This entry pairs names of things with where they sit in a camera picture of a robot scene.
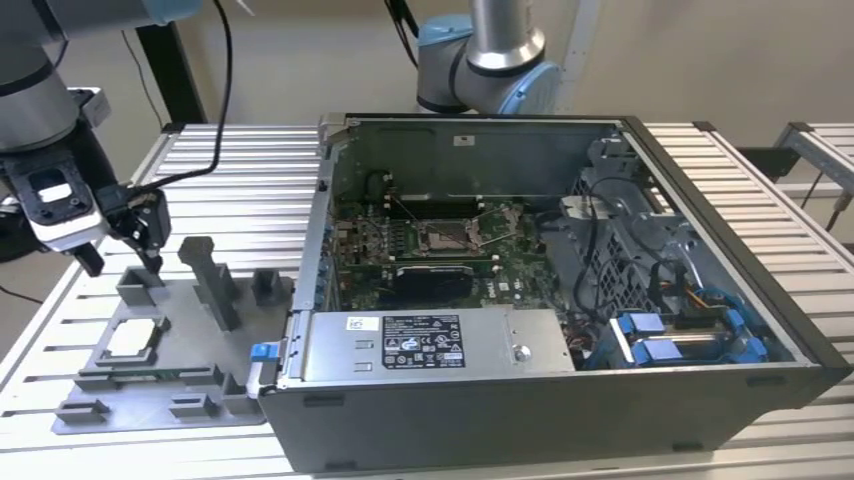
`metal frame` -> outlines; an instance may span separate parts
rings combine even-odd
[[[829,253],[827,241],[809,224],[763,219],[771,210],[786,218],[795,210],[786,206],[785,199],[766,192],[775,192],[775,187],[762,186],[748,162],[730,149],[722,150],[724,141],[710,138],[711,134],[699,132],[691,124],[647,127],[837,350],[854,362],[850,265]],[[161,137],[135,178],[151,178],[209,161],[213,131],[213,126],[193,126]],[[311,172],[319,162],[315,129],[229,127],[225,141],[220,171],[204,182],[176,184],[167,189],[176,214],[175,243],[167,245],[167,250],[180,245],[183,235],[213,234],[224,259],[247,268],[265,265],[293,275],[315,189]],[[229,216],[241,216],[240,225],[233,225]],[[101,252],[109,254],[108,266],[119,268],[133,257],[111,240],[101,245]],[[176,269],[177,263],[167,258],[167,278],[188,275]],[[159,479],[291,475],[292,468],[267,425],[71,437],[48,434],[52,402],[59,403],[68,390],[61,378],[31,382],[24,378],[73,363],[73,354],[80,352],[67,350],[69,342],[85,341],[85,332],[92,332],[91,336],[100,332],[93,331],[97,323],[92,320],[69,324],[63,320],[99,318],[104,312],[109,314],[116,301],[112,287],[117,275],[89,280],[79,273],[76,266],[65,272],[0,363],[0,409],[8,409],[12,402],[13,408],[29,411],[0,417],[4,467],[27,468],[39,478],[112,478],[115,468],[132,468],[135,475]],[[57,350],[45,352],[48,347]],[[854,471],[853,382],[854,378],[843,381],[810,406],[762,416],[711,453],[475,468],[464,472],[388,473],[374,478],[846,478]]]
[[[207,123],[204,105],[175,22],[164,27],[139,27],[136,35],[172,122]]]
[[[588,53],[596,36],[602,3],[602,0],[579,0],[578,2],[572,33],[563,58],[563,74],[560,75],[560,91],[555,109],[560,114],[572,112],[578,84],[582,81]]]

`white wall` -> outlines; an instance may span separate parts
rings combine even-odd
[[[742,144],[854,121],[851,18],[850,0],[603,0],[574,111],[708,120]]]
[[[576,0],[535,0],[547,55],[562,61]],[[249,17],[225,2],[236,49],[229,120],[315,124],[327,112],[411,112],[416,72],[382,0],[248,1]],[[419,22],[466,13],[467,0],[410,0]],[[223,30],[211,5],[179,24],[208,116],[223,88]]]

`slotted metal worktable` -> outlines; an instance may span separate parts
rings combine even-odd
[[[777,192],[715,132],[651,124],[652,134],[706,193],[801,308],[854,362],[854,260]],[[207,165],[215,128],[164,135],[137,178]],[[216,260],[236,275],[257,267],[296,276],[319,158],[312,127],[229,127],[215,174],[167,188],[173,235],[164,278],[189,278],[176,249],[212,235]],[[267,425],[56,436],[52,409],[65,399],[119,303],[115,285],[136,263],[104,241],[105,274],[72,266],[0,364],[0,476],[28,478],[281,478],[293,475]],[[854,379],[809,407],[765,415],[714,453],[550,465],[398,473],[376,478],[854,478]]]

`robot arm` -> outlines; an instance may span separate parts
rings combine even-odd
[[[470,0],[471,16],[420,29],[418,103],[436,113],[550,114],[560,69],[543,60],[546,37],[528,0]]]
[[[41,45],[103,29],[165,24],[203,0],[4,0],[0,16],[0,180],[45,249],[103,269],[92,242],[109,235],[159,272],[171,233],[165,197],[119,185],[81,112]]]
[[[97,30],[191,16],[203,0],[3,0],[0,15],[0,181],[20,202],[44,250],[103,269],[92,242],[121,240],[157,273],[171,233],[165,196],[120,185],[81,102],[41,45]],[[439,17],[419,37],[419,103],[435,112],[546,113],[558,67],[530,25],[526,0],[471,0],[472,15]]]

